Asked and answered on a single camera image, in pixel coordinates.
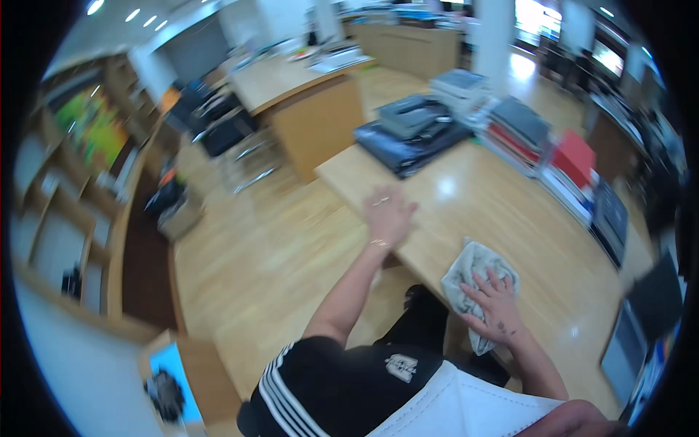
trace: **bracelet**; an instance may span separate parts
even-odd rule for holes
[[[376,244],[380,248],[387,249],[387,250],[391,249],[391,245],[386,243],[383,240],[372,240],[369,242],[369,244]]]

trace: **computer screen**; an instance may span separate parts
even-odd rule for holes
[[[592,49],[592,57],[597,59],[612,73],[621,77],[621,72],[624,70],[624,60],[612,49],[602,44],[600,41],[595,40],[595,45]]]

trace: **colorful painting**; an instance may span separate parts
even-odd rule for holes
[[[56,113],[63,131],[73,136],[73,147],[88,167],[109,171],[129,139],[119,111],[101,85],[78,92]]]

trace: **black t-shirt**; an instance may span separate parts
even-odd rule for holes
[[[292,343],[265,368],[250,399],[258,434],[365,436],[417,394],[442,361],[410,345],[344,350],[327,337]]]

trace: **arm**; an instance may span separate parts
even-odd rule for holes
[[[554,363],[522,324],[514,302],[512,279],[505,276],[505,281],[501,282],[490,268],[488,277],[490,283],[478,274],[473,274],[480,290],[461,284],[463,292],[483,309],[485,322],[471,314],[462,314],[461,318],[479,335],[502,343],[510,349],[521,371],[524,393],[567,400],[568,392]]]
[[[405,238],[415,209],[416,203],[405,205],[400,186],[379,188],[364,201],[370,242],[320,303],[302,338],[326,336],[343,347],[347,344],[366,303],[371,280],[390,249]]]

